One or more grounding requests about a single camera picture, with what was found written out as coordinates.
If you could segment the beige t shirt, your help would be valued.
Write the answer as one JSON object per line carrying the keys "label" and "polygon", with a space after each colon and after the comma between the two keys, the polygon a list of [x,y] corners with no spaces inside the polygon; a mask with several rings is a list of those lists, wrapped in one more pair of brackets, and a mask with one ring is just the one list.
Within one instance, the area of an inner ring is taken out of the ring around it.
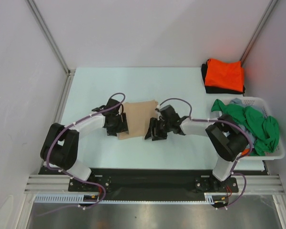
{"label": "beige t shirt", "polygon": [[157,105],[158,102],[156,100],[124,103],[123,107],[124,112],[126,113],[128,133],[119,133],[118,139],[125,140],[134,137],[144,138],[149,128],[150,119],[157,117],[155,110]]}

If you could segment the white plastic laundry basket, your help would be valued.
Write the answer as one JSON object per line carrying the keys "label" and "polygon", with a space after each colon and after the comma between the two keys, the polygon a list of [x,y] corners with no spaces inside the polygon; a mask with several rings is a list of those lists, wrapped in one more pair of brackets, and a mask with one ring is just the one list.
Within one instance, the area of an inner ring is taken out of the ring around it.
{"label": "white plastic laundry basket", "polygon": [[249,158],[275,160],[284,157],[279,123],[271,115],[263,99],[258,97],[216,99],[211,112],[230,115],[233,121],[245,131],[253,142],[253,150]]}

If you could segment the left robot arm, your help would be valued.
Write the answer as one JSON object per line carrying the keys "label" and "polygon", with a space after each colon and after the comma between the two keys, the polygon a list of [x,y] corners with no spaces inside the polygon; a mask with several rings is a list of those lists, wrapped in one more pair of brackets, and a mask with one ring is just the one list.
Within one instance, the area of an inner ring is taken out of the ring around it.
{"label": "left robot arm", "polygon": [[40,157],[47,166],[54,165],[79,179],[79,185],[84,190],[92,190],[96,179],[91,176],[92,170],[78,159],[79,141],[92,131],[106,129],[108,136],[117,136],[128,132],[126,113],[122,102],[109,98],[107,104],[92,109],[84,118],[73,122],[69,126],[53,123],[43,146]]}

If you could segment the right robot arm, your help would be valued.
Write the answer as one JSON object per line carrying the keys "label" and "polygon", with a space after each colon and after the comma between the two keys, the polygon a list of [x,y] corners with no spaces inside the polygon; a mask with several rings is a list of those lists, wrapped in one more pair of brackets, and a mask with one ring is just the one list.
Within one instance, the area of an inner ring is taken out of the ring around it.
{"label": "right robot arm", "polygon": [[233,121],[228,114],[217,119],[193,119],[180,117],[171,105],[156,108],[158,116],[151,118],[146,139],[166,140],[168,133],[177,135],[198,135],[208,137],[215,148],[218,159],[210,179],[211,188],[222,191],[227,187],[227,179],[234,173],[237,162],[253,150],[253,142],[248,134]]}

